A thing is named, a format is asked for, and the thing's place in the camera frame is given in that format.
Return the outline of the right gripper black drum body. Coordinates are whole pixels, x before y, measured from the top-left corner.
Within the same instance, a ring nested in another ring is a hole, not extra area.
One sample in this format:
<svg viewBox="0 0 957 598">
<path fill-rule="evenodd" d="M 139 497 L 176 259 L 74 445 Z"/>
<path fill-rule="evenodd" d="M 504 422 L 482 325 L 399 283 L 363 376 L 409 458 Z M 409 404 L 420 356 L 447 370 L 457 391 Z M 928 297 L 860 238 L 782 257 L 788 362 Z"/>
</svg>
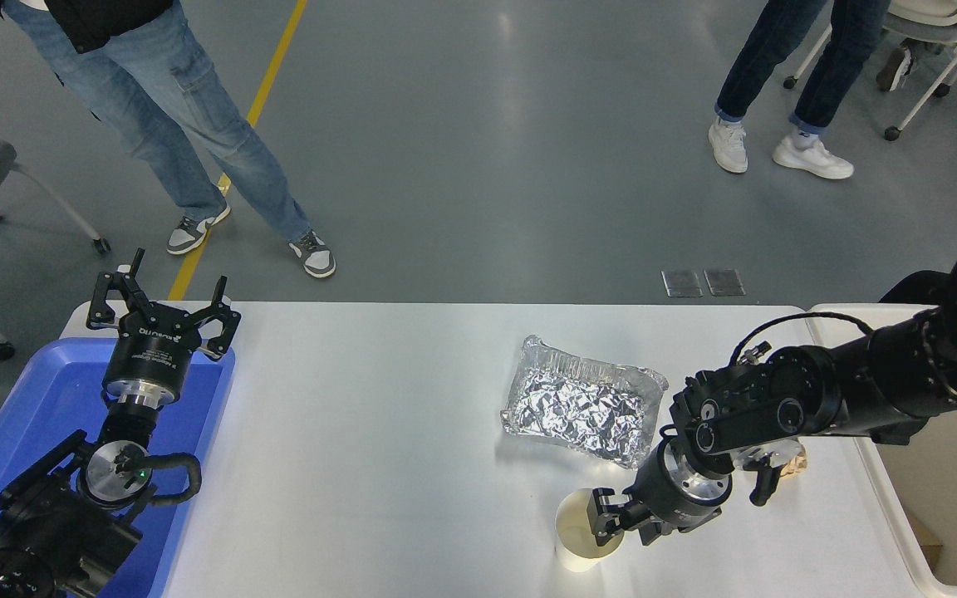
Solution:
<svg viewBox="0 0 957 598">
<path fill-rule="evenodd" d="M 630 529 L 649 517 L 670 525 L 670 533 L 687 533 L 721 514 L 726 501 L 726 477 L 707 477 L 692 466 L 681 443 L 661 443 L 638 469 L 626 489 L 635 506 Z"/>
</svg>

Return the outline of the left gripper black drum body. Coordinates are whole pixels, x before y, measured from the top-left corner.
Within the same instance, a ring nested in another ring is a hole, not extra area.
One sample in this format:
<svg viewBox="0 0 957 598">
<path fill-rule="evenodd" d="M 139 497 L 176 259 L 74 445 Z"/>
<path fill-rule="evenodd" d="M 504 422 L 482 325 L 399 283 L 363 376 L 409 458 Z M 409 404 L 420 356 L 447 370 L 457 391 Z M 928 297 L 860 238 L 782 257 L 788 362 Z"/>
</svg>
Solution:
<svg viewBox="0 0 957 598">
<path fill-rule="evenodd" d="M 133 383 L 180 391 L 200 336 L 191 316 L 174 307 L 156 307 L 151 318 L 130 311 L 119 322 L 119 337 L 104 375 L 104 390 Z"/>
</svg>

